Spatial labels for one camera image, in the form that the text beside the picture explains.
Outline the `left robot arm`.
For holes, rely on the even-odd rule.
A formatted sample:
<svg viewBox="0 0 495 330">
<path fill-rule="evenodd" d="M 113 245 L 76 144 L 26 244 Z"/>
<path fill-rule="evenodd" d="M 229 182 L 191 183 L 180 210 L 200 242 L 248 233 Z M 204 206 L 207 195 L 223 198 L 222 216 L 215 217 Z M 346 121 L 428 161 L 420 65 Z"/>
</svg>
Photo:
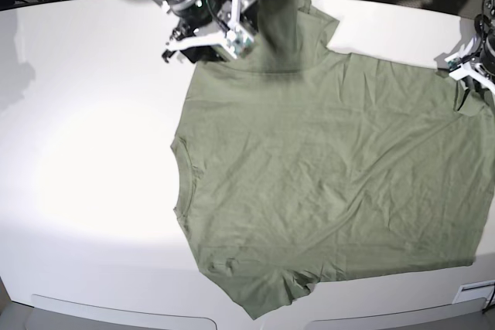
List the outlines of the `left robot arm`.
<svg viewBox="0 0 495 330">
<path fill-rule="evenodd" d="M 462 65 L 469 65 L 471 77 L 494 95 L 494 0 L 482 0 L 474 20 L 473 45 L 460 52 Z"/>
</svg>

